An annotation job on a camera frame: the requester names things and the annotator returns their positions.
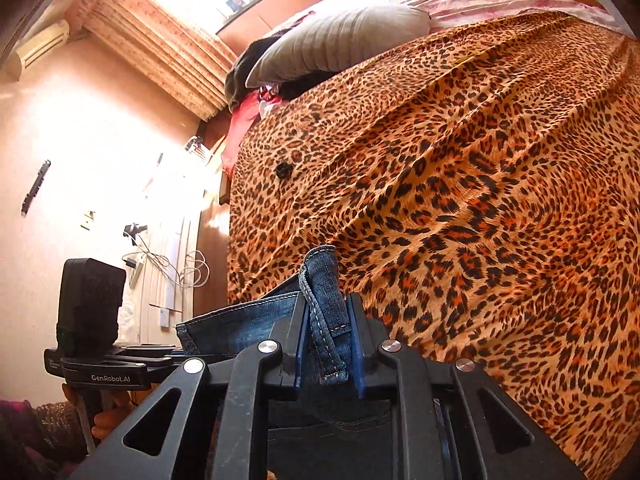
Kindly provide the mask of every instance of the metal screw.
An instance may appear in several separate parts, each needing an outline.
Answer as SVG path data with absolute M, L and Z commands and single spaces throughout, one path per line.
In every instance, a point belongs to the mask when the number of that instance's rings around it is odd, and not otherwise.
M 462 359 L 458 359 L 456 361 L 456 368 L 461 372 L 472 372 L 474 371 L 475 367 L 476 363 L 471 359 L 467 359 L 466 357 L 463 357 Z
M 402 345 L 400 344 L 399 341 L 396 341 L 395 339 L 385 339 L 382 342 L 382 349 L 386 352 L 397 352 L 401 348 L 402 348 Z
M 275 352 L 277 349 L 278 343 L 271 339 L 267 339 L 267 341 L 263 341 L 258 345 L 258 350 L 263 354 L 270 354 L 271 352 Z
M 189 359 L 182 366 L 184 366 L 184 371 L 188 374 L 197 374 L 204 368 L 204 362 L 200 359 Z

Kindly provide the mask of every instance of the black gripper frame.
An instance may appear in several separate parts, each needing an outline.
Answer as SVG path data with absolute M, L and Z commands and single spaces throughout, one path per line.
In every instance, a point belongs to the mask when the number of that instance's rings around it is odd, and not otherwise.
M 462 371 L 425 360 L 404 344 L 385 351 L 386 329 L 365 317 L 358 294 L 348 296 L 347 307 L 360 397 L 390 400 L 392 480 L 584 479 L 480 367 L 467 363 L 461 368 L 472 370 Z M 186 360 L 71 480 L 264 480 L 268 401 L 296 399 L 307 319 L 300 293 L 291 318 L 274 324 L 275 350 L 265 352 L 269 346 L 256 343 L 227 361 Z M 215 456 L 207 468 L 221 405 Z

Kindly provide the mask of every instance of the gray pillowcase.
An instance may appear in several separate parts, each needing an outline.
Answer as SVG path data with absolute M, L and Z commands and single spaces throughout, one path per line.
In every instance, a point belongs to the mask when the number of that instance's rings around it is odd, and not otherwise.
M 429 30 L 429 13 L 404 5 L 310 16 L 262 54 L 246 87 L 291 81 L 317 70 L 340 72 Z

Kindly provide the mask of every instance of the leopard print bedsheet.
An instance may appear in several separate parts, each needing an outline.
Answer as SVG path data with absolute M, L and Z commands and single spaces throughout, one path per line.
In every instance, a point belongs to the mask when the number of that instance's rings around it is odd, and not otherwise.
M 640 432 L 639 55 L 544 12 L 421 38 L 314 88 L 242 146 L 230 300 L 335 244 L 343 290 L 392 336 L 480 363 L 604 480 Z

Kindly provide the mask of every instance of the denim belt loop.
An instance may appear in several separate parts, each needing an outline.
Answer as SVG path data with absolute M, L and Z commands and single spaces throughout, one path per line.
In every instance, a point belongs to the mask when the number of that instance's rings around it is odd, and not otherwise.
M 319 382 L 322 386 L 345 383 L 351 367 L 351 327 L 338 285 L 335 247 L 323 245 L 309 251 L 298 277 L 309 306 Z

